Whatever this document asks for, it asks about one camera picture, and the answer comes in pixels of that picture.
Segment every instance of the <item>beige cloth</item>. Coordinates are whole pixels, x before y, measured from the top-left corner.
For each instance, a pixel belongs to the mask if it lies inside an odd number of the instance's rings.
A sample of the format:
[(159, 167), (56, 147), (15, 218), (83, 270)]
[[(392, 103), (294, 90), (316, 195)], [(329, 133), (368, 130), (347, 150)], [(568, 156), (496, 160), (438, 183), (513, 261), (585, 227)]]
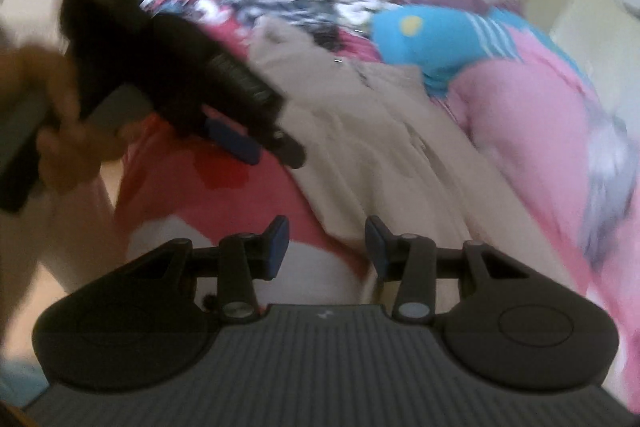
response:
[(418, 68), (336, 60), (263, 19), (250, 62), (290, 97), (281, 125), (306, 147), (292, 174), (324, 229), (364, 249), (364, 222), (459, 248), (481, 239), (569, 287), (571, 277), (500, 173), (430, 102)]

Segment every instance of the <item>gray ridged surface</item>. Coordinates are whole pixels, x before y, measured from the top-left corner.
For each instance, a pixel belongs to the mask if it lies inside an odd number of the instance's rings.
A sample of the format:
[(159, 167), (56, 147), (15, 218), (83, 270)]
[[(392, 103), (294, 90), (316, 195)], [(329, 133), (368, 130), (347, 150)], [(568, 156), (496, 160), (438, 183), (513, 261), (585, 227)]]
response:
[(111, 396), (55, 385), (28, 414), (40, 427), (627, 427), (633, 420), (596, 387), (530, 396), (476, 381), (429, 330), (397, 325), (376, 306), (273, 307), (259, 323), (223, 330), (197, 366), (170, 382)]

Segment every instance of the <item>red fabric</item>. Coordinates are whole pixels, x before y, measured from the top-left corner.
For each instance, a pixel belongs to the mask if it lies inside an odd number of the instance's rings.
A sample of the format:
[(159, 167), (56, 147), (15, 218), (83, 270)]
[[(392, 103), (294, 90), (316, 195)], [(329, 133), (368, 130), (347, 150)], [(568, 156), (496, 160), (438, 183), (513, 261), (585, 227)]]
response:
[(335, 53), (337, 57), (357, 58), (363, 62), (382, 62), (380, 52), (374, 43), (340, 28), (339, 34), (342, 49)]
[(198, 23), (198, 26), (212, 39), (224, 45), (231, 54), (241, 60), (247, 60), (252, 32), (238, 22), (231, 8), (226, 8), (225, 10), (229, 12), (229, 16), (224, 22), (217, 23), (203, 20)]
[(260, 233), (279, 214), (289, 218), (292, 241), (332, 252), (364, 279), (367, 260), (324, 233), (271, 154), (248, 166), (210, 142), (178, 137), (157, 116), (127, 153), (115, 220), (128, 237), (146, 221), (175, 215), (216, 245), (232, 233)]

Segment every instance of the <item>human hand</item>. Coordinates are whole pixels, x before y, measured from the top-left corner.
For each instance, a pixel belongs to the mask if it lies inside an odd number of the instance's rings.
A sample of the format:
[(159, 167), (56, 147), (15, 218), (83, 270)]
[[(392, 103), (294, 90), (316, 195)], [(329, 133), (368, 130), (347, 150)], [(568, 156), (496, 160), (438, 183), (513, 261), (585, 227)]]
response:
[(63, 55), (39, 46), (0, 53), (0, 108), (14, 102), (30, 86), (49, 95), (60, 129), (43, 128), (36, 140), (40, 178), (60, 193), (93, 180), (105, 161), (121, 158), (142, 126), (128, 124), (113, 135), (81, 123), (76, 68)]

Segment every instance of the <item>yellow spot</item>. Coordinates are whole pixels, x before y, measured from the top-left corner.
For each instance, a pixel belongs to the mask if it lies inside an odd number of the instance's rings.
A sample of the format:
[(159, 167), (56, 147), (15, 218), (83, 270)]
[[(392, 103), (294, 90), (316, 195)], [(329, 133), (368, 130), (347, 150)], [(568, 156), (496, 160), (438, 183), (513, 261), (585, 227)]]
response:
[(400, 31), (405, 37), (415, 37), (422, 28), (422, 17), (409, 15), (400, 21)]

